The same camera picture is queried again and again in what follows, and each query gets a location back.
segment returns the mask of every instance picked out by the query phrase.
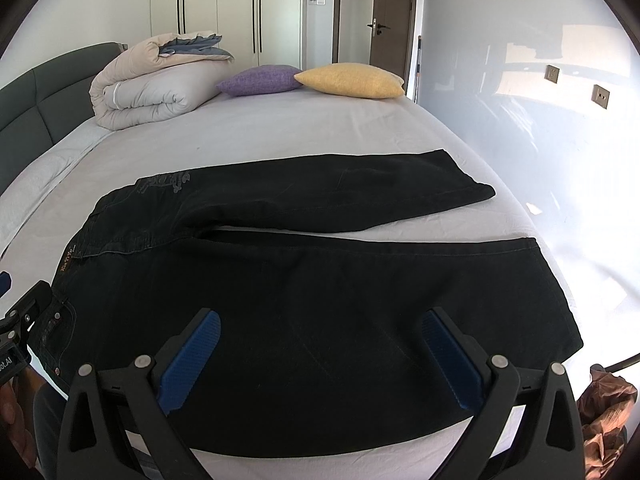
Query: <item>human hand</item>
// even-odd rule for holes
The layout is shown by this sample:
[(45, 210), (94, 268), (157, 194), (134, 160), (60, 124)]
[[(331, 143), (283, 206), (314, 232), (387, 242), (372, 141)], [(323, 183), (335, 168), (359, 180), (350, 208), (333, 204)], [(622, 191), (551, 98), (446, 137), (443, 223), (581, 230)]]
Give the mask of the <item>human hand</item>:
[(24, 426), (24, 413), (9, 383), (0, 388), (0, 420), (6, 425), (6, 434), (24, 463), (33, 468), (36, 465), (36, 444)]

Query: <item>dark green headboard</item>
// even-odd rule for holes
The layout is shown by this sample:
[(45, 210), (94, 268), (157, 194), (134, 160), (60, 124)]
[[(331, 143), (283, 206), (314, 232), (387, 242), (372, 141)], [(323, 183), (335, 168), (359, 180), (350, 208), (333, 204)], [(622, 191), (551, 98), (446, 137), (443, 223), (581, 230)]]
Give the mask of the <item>dark green headboard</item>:
[(94, 115), (91, 81), (122, 49), (119, 43), (81, 48), (0, 89), (0, 194), (32, 161)]

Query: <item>yellow pillow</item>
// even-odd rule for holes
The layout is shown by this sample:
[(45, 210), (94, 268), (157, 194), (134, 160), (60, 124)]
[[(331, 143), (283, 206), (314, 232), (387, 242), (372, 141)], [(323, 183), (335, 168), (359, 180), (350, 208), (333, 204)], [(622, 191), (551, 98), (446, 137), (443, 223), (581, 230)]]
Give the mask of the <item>yellow pillow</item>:
[(404, 95), (402, 78), (377, 66), (334, 63), (294, 76), (296, 81), (325, 94), (388, 99)]

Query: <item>wardrobe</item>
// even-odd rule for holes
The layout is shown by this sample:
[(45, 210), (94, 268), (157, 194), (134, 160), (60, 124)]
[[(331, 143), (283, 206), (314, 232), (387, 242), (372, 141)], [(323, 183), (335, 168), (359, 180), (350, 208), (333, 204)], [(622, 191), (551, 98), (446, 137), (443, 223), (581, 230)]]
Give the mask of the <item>wardrobe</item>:
[(264, 64), (302, 68), (302, 0), (151, 0), (151, 31), (212, 30), (236, 72)]

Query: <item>metal screw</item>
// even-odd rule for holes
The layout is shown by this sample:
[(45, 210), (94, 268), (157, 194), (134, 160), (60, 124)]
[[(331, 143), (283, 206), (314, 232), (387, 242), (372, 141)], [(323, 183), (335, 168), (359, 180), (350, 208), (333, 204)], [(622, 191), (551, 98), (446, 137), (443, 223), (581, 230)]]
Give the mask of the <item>metal screw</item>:
[(551, 365), (551, 371), (556, 375), (564, 375), (564, 372), (566, 370), (564, 369), (564, 366), (562, 366), (560, 363), (553, 363)]
[(87, 377), (87, 375), (89, 375), (93, 370), (92, 366), (87, 363), (78, 368), (78, 375), (81, 377)]
[(496, 368), (506, 368), (509, 366), (509, 360), (504, 355), (494, 355), (491, 358), (491, 362)]
[(146, 368), (151, 364), (151, 357), (148, 355), (141, 355), (136, 357), (135, 365), (136, 368)]

